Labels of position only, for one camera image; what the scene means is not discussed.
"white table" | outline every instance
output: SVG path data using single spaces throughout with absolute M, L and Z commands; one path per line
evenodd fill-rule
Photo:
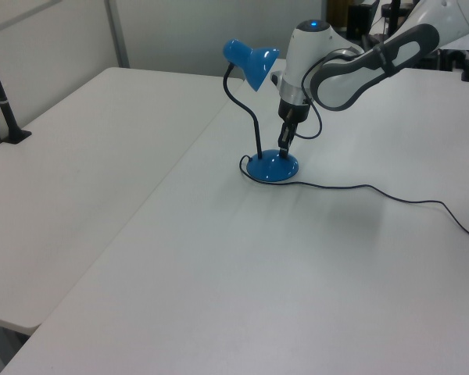
M 237 96 L 274 147 L 276 90 Z M 322 113 L 291 148 L 300 180 L 440 198 L 469 228 L 458 74 L 405 70 Z M 226 105 L 4 375 L 469 374 L 469 237 L 433 205 L 255 184 L 254 148 Z
M 221 82 L 109 69 L 0 145 L 1 326 L 45 320 L 225 104 Z

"blue desk lamp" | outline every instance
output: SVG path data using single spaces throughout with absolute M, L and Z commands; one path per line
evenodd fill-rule
M 236 39 L 231 39 L 224 46 L 224 57 L 229 67 L 224 75 L 224 91 L 234 103 L 242 107 L 253 118 L 256 132 L 257 154 L 247 163 L 247 172 L 257 180 L 277 182 L 287 180 L 299 170 L 297 159 L 291 155 L 280 156 L 279 150 L 262 151 L 260 147 L 259 122 L 253 111 L 238 101 L 227 89 L 227 78 L 235 66 L 245 74 L 245 78 L 254 91 L 258 91 L 280 52 L 276 48 L 252 49 Z

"lamp base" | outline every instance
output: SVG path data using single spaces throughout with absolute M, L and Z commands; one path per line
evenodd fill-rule
M 247 163 L 247 172 L 257 180 L 278 182 L 294 176 L 299 170 L 299 163 L 292 155 L 280 157 L 278 150 L 263 151 L 263 158 L 257 155 Z

